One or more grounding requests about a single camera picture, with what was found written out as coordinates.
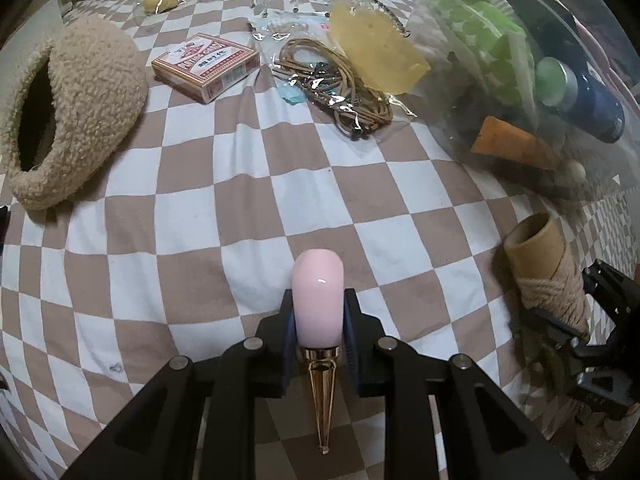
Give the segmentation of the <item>green patterned packet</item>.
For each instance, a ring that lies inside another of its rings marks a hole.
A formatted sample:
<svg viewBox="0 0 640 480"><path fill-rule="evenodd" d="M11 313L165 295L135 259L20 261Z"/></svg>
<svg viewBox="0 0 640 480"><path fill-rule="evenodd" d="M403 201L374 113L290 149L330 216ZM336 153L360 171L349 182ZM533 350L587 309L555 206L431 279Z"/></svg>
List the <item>green patterned packet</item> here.
<svg viewBox="0 0 640 480"><path fill-rule="evenodd" d="M452 52L506 106L535 114L534 57L506 0L427 0Z"/></svg>

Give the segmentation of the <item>checkered bed sheet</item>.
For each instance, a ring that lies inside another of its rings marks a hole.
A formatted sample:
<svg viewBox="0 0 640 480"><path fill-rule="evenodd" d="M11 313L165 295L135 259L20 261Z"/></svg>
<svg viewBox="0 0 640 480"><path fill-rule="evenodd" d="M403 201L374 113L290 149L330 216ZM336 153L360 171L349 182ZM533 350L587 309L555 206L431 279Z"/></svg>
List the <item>checkered bed sheet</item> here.
<svg viewBox="0 0 640 480"><path fill-rule="evenodd" d="M518 364L500 250L551 210L583 263L631 273L624 196L562 211L455 162L427 119L358 154L268 68L200 104L157 80L141 122L72 200L29 214L10 191L1 268L1 426L29 472L61 477L173 356L218 356L279 307L295 258L329 248L387 333L464 352L538 424L574 403Z"/></svg>

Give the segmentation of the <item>dark blue spray can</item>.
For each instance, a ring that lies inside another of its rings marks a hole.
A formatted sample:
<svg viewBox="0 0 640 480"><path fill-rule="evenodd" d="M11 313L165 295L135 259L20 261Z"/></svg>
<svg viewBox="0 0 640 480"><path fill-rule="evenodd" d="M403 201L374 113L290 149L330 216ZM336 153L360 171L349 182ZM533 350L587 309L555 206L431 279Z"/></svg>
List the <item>dark blue spray can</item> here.
<svg viewBox="0 0 640 480"><path fill-rule="evenodd" d="M620 140L626 122L622 104L590 73L576 73L547 56L537 63L535 79L536 98L542 105L603 143Z"/></svg>

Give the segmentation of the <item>cardboard tube with rope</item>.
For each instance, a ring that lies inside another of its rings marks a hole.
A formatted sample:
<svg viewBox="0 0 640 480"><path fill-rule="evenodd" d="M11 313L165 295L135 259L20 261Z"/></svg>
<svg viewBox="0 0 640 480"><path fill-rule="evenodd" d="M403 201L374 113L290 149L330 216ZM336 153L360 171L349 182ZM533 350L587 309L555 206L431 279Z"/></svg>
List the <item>cardboard tube with rope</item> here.
<svg viewBox="0 0 640 480"><path fill-rule="evenodd" d="M541 310L588 341L589 304L582 272L548 212L532 214L503 240L525 309Z"/></svg>

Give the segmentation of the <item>red playing card box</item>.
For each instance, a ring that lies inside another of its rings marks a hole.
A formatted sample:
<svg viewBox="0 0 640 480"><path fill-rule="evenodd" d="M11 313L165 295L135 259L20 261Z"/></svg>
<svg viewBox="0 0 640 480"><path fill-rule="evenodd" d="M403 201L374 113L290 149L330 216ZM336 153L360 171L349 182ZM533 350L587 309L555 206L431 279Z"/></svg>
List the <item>red playing card box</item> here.
<svg viewBox="0 0 640 480"><path fill-rule="evenodd" d="M195 34L151 62L155 76L196 102L208 104L260 67L251 47Z"/></svg>

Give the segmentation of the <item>yellow translucent plastic piece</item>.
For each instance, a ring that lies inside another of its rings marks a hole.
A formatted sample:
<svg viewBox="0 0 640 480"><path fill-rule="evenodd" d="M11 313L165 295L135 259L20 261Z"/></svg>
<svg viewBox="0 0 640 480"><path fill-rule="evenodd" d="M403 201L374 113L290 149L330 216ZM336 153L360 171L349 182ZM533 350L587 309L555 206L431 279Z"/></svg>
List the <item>yellow translucent plastic piece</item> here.
<svg viewBox="0 0 640 480"><path fill-rule="evenodd" d="M424 55L383 12L337 0L331 6L329 32L371 89L399 96L431 70Z"/></svg>

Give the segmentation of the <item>small yellow item in bag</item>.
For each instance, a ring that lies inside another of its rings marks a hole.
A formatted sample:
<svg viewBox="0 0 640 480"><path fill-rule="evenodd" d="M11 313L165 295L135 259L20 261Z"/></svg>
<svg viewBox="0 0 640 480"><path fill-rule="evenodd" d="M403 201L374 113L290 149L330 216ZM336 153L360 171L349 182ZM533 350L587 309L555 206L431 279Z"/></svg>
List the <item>small yellow item in bag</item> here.
<svg viewBox="0 0 640 480"><path fill-rule="evenodd" d="M161 14L175 9L184 0L142 0L142 8L146 14Z"/></svg>

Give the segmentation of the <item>teal white sachet packet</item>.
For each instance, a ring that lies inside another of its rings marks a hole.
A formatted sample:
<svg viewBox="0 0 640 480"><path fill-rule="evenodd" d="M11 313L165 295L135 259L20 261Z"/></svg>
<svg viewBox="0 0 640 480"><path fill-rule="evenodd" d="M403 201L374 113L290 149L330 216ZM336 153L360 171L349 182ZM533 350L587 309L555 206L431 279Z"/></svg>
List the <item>teal white sachet packet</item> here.
<svg viewBox="0 0 640 480"><path fill-rule="evenodd" d="M325 15L275 10L250 21L250 32L280 97L291 105L305 102L299 79L317 73L318 64L329 64L328 56L321 53L323 48L337 49L330 37L329 19Z"/></svg>

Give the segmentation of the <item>beige egg shaped ball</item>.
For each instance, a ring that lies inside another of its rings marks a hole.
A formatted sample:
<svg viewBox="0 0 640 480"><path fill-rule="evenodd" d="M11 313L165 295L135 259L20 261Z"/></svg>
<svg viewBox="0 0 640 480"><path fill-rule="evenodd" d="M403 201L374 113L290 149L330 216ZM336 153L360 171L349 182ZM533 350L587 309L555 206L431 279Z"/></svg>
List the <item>beige egg shaped ball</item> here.
<svg viewBox="0 0 640 480"><path fill-rule="evenodd" d="M587 179L585 167L575 159L564 162L559 169L559 176L566 186L582 185Z"/></svg>

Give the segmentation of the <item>orange rectangular sponge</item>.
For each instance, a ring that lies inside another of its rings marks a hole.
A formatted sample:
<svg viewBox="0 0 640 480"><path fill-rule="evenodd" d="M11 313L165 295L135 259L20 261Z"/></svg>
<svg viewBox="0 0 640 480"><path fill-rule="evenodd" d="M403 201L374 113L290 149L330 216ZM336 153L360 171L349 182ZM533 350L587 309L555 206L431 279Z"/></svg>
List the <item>orange rectangular sponge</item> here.
<svg viewBox="0 0 640 480"><path fill-rule="evenodd" d="M561 163L560 155L544 140L494 116L484 119L471 152L543 170L555 170Z"/></svg>

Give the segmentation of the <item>clear plastic storage bin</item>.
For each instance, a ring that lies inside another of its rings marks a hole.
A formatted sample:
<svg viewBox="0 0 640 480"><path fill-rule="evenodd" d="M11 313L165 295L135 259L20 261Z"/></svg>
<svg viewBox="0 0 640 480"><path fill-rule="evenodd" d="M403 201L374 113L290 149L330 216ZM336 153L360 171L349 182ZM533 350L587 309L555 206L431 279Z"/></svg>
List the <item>clear plastic storage bin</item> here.
<svg viewBox="0 0 640 480"><path fill-rule="evenodd" d="M639 57L603 0L416 0L410 101L459 162L567 202L639 184Z"/></svg>

